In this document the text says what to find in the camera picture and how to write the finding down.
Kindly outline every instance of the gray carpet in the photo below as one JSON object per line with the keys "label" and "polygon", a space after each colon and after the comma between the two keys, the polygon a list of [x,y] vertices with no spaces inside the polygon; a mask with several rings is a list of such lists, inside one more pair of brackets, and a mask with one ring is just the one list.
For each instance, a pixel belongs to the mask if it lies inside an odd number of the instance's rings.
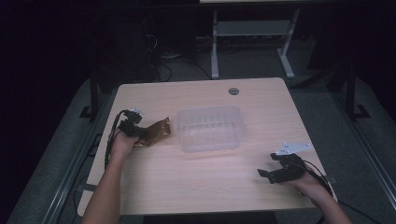
{"label": "gray carpet", "polygon": [[[221,53],[219,78],[282,77],[288,86],[297,84],[316,72],[306,70],[313,46],[312,40],[293,41],[290,45],[288,56],[296,75],[295,79],[285,77],[277,58],[277,45],[274,43],[235,53]],[[191,62],[191,59],[179,58],[166,63],[172,69],[169,81],[207,79],[207,74],[202,69],[210,72],[208,51],[196,56],[196,63],[202,68],[186,62]],[[159,71],[163,79],[169,75],[165,67],[160,67]],[[345,93],[328,92],[324,88],[327,80],[326,77],[305,90],[291,90],[290,93],[328,176],[336,179],[336,183],[333,184],[334,191],[339,200],[358,208],[364,214],[381,223],[394,223],[395,208],[374,174],[363,152],[361,141],[352,127],[359,126],[383,162],[389,176],[395,179],[395,122],[377,102],[371,89],[358,80],[356,101],[366,107],[371,118],[359,119],[351,124],[342,103],[339,103],[343,102]],[[100,93],[101,113],[94,122],[89,122],[88,119],[78,117],[82,108],[90,104],[88,81],[81,86],[8,223],[42,223],[43,220],[59,220],[59,223],[80,222],[75,208],[75,203],[78,204],[81,196],[78,186],[85,183],[93,157],[85,160],[76,176],[76,182],[69,189],[68,197],[61,200],[64,204],[60,204],[60,207],[64,209],[54,213],[49,211],[49,208],[52,202],[57,202],[54,201],[54,197],[64,181],[65,174],[70,171],[71,160],[81,152],[79,150],[83,150],[82,154],[85,155],[96,135],[103,131],[114,96],[115,94]],[[355,223],[374,223],[349,208],[343,208]],[[320,216],[318,209],[276,211],[276,217],[281,224],[316,223]],[[120,219],[120,223],[142,222],[142,217],[125,216]]]}

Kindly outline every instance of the table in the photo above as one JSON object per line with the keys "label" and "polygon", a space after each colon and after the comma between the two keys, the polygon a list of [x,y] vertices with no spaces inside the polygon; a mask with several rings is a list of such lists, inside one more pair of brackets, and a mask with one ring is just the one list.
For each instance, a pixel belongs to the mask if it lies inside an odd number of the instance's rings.
{"label": "table", "polygon": [[[239,93],[231,95],[230,88]],[[177,141],[177,111],[186,108],[238,105],[246,125],[241,147],[185,153]],[[128,84],[119,88],[103,136],[122,110],[140,108],[139,123],[147,127],[169,117],[171,134],[156,145],[135,148],[121,179],[123,215],[190,214],[264,211],[313,207],[290,186],[270,184],[257,169],[273,171],[280,164],[270,153],[284,142],[311,143],[281,78],[208,80]],[[97,185],[104,172],[106,137],[101,140],[87,183]],[[323,167],[312,147],[298,153]],[[82,216],[92,196],[84,190],[78,207]]]}

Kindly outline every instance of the clear plastic container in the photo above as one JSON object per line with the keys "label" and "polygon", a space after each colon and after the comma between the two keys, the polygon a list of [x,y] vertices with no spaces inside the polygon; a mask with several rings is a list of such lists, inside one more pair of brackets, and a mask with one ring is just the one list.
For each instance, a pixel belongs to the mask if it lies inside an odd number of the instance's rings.
{"label": "clear plastic container", "polygon": [[241,110],[218,105],[180,110],[177,138],[185,152],[237,148],[245,136]]}

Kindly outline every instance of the metal frame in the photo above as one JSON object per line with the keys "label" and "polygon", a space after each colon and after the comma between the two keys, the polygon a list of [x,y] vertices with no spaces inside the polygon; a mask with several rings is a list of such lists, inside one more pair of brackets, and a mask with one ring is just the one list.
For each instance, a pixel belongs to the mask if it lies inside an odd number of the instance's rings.
{"label": "metal frame", "polygon": [[88,112],[90,110],[89,106],[85,106],[79,115],[80,118],[90,119],[90,122],[93,122],[98,113],[98,83],[96,81],[95,71],[92,71],[90,78],[90,86],[91,86],[91,113]]}
{"label": "metal frame", "polygon": [[358,123],[351,119],[350,114],[344,110],[344,100],[341,96],[337,94],[332,95],[335,102],[337,102],[337,106],[340,108],[340,111],[344,111],[342,113],[346,124],[350,128],[350,130],[355,134],[359,143],[361,144],[362,150],[366,155],[369,164],[373,170],[375,177],[377,178],[379,184],[387,195],[390,203],[393,208],[396,210],[396,185],[393,180],[390,178],[387,170],[382,165],[381,160],[376,156],[375,149],[371,146],[367,138],[364,136],[363,131],[359,127]]}
{"label": "metal frame", "polygon": [[[289,60],[286,56],[294,29],[297,23],[300,9],[294,10],[293,16],[290,21],[218,21],[218,12],[215,10],[213,13],[213,36],[212,36],[212,52],[211,52],[211,65],[212,65],[212,78],[219,78],[219,64],[217,53],[218,36],[233,36],[233,35],[284,35],[286,37],[285,43],[281,49],[277,50],[282,66],[288,78],[294,78],[294,73],[291,69]],[[238,31],[237,25],[240,22],[250,25],[249,31]],[[283,24],[287,24],[287,28],[283,29]]]}
{"label": "metal frame", "polygon": [[[104,107],[111,105],[109,104],[110,96],[104,95],[102,105]],[[46,215],[43,217],[42,223],[57,223],[62,213],[67,197],[73,188],[73,183],[78,175],[79,167],[83,164],[85,156],[90,148],[92,139],[97,134],[97,131],[102,131],[101,125],[106,123],[107,116],[106,111],[100,108],[97,113],[97,120],[90,122],[87,130],[84,133],[84,137],[78,145],[78,150],[73,159],[70,161],[69,167],[67,168],[64,178],[56,190],[52,202],[47,210]]]}

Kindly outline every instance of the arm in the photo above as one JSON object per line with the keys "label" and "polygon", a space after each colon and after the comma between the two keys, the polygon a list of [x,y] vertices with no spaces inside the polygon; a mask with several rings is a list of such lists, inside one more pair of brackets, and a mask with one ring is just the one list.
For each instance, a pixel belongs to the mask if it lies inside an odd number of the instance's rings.
{"label": "arm", "polygon": [[137,137],[128,137],[123,132],[116,135],[107,168],[88,203],[82,223],[119,222],[122,165],[137,140]]}
{"label": "arm", "polygon": [[337,201],[309,173],[305,172],[300,179],[288,181],[284,184],[294,186],[303,195],[308,197],[312,203],[322,211],[326,223],[352,223],[347,214],[338,205]]}

